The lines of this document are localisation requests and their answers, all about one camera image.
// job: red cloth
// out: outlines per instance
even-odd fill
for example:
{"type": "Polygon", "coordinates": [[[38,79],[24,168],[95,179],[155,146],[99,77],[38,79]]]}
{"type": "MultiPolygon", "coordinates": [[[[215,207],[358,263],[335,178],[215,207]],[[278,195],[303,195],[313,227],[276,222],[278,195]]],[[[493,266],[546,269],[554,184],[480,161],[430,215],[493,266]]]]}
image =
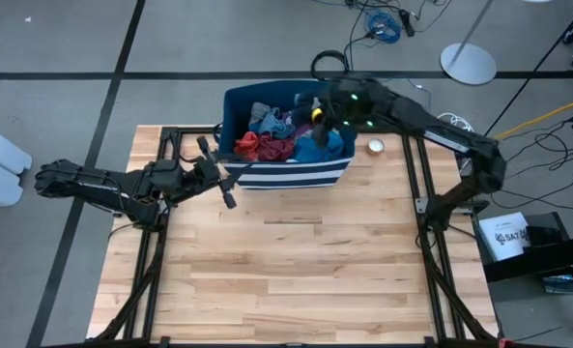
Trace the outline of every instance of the red cloth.
{"type": "Polygon", "coordinates": [[[258,160],[285,161],[295,150],[295,139],[274,139],[270,133],[260,135],[258,142],[258,160]]]}
{"type": "Polygon", "coordinates": [[[248,131],[243,139],[235,141],[235,154],[246,160],[258,159],[258,135],[253,131],[248,131]]]}

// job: concrete floor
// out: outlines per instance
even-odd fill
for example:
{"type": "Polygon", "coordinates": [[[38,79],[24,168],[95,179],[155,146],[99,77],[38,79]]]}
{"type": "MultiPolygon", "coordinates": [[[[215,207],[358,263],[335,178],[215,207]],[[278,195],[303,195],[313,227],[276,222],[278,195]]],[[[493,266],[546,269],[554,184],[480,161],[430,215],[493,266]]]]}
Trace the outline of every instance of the concrete floor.
{"type": "MultiPolygon", "coordinates": [[[[339,0],[326,0],[339,3],[339,0]]],[[[416,11],[419,0],[401,0],[416,11]]],[[[356,46],[355,67],[370,71],[440,70],[439,55],[459,42],[484,0],[453,0],[438,22],[413,38],[374,48],[356,46]]],[[[134,1],[0,0],[0,73],[113,72],[135,6],[134,1]]],[[[441,8],[427,5],[423,28],[441,8]]],[[[348,41],[356,11],[310,0],[161,0],[146,3],[127,63],[128,72],[304,72],[324,49],[348,41]]],[[[527,4],[497,1],[473,43],[489,50],[500,71],[530,71],[573,18],[573,1],[527,4]]],[[[356,35],[362,35],[362,24],[356,35]]],[[[569,70],[573,45],[560,45],[542,66],[569,70]]],[[[339,68],[324,62],[327,69],[339,68]]],[[[107,125],[97,166],[123,170],[139,124],[214,124],[221,118],[225,90],[258,80],[124,80],[107,125]]],[[[414,79],[432,93],[433,113],[450,111],[486,131],[522,79],[497,79],[469,87],[450,79],[414,79]]],[[[426,95],[405,80],[391,88],[420,102],[426,95]]],[[[23,179],[21,201],[0,209],[0,347],[25,346],[72,201],[48,200],[32,190],[38,165],[59,158],[82,163],[100,117],[108,80],[0,80],[0,133],[33,156],[23,179]]],[[[573,101],[573,80],[533,80],[492,134],[508,130],[573,101]]],[[[552,124],[561,117],[550,121],[552,124]]],[[[573,133],[560,132],[573,144],[573,133]]],[[[502,144],[511,156],[525,137],[502,144]]],[[[532,150],[510,163],[508,172],[555,160],[532,150]]],[[[573,180],[573,162],[550,173],[533,170],[506,188],[536,195],[573,180]]],[[[522,200],[499,194],[505,204],[522,200]]],[[[550,199],[573,206],[573,188],[550,199]]],[[[573,212],[533,203],[524,214],[557,210],[573,236],[573,212]]],[[[512,211],[491,206],[482,217],[512,211]]],[[[81,341],[86,334],[112,218],[85,207],[43,345],[81,341]]],[[[573,347],[573,296],[546,295],[534,278],[491,284],[505,333],[511,338],[562,329],[528,340],[573,347]]]]}

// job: white stand base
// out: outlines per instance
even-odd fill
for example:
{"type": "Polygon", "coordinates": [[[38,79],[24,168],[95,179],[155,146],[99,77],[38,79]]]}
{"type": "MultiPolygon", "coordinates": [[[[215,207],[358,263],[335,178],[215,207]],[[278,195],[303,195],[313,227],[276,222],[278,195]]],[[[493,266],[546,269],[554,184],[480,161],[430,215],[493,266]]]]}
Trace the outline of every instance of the white stand base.
{"type": "Polygon", "coordinates": [[[467,43],[451,65],[451,60],[460,47],[459,43],[449,45],[441,54],[441,66],[453,79],[470,85],[480,85],[492,81],[497,74],[497,62],[483,48],[467,43]]]}

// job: wooden tabletop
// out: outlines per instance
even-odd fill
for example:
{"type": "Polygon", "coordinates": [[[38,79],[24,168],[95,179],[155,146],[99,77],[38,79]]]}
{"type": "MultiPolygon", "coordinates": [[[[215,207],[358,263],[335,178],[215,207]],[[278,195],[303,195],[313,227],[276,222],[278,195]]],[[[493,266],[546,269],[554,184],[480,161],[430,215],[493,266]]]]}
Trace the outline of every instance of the wooden tabletop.
{"type": "MultiPolygon", "coordinates": [[[[128,170],[155,159],[160,132],[160,126],[138,127],[128,170]]],[[[184,136],[188,158],[199,155],[196,136],[184,136]]],[[[443,193],[460,181],[454,156],[426,145],[436,191],[443,193]]],[[[234,210],[214,189],[172,211],[153,341],[168,335],[173,342],[420,343],[435,335],[398,136],[360,135],[357,154],[334,187],[237,188],[234,196],[234,210]],[[378,157],[365,152],[372,137],[386,144],[378,157]]],[[[126,223],[118,218],[113,228],[126,223]]],[[[469,217],[451,223],[473,232],[469,217]]],[[[87,337],[105,329],[127,299],[140,236],[129,228],[111,238],[87,337]]],[[[497,334],[474,239],[451,229],[445,237],[458,294],[497,334]]]]}

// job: blue and white striped basket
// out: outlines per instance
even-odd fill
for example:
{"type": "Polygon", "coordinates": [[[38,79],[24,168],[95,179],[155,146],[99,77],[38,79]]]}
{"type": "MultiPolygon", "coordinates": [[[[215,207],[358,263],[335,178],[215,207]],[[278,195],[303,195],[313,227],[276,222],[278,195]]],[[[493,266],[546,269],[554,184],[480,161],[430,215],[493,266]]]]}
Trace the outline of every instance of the blue and white striped basket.
{"type": "MultiPolygon", "coordinates": [[[[273,81],[228,90],[224,96],[224,116],[221,131],[215,141],[219,152],[233,154],[235,140],[243,137],[248,130],[251,106],[262,102],[271,107],[291,110],[295,94],[304,91],[318,91],[327,86],[318,81],[273,81]]],[[[231,174],[242,174],[238,184],[243,189],[302,189],[324,188],[337,183],[348,164],[355,156],[354,132],[343,130],[344,151],[341,159],[318,162],[245,162],[224,163],[231,174]]]]}

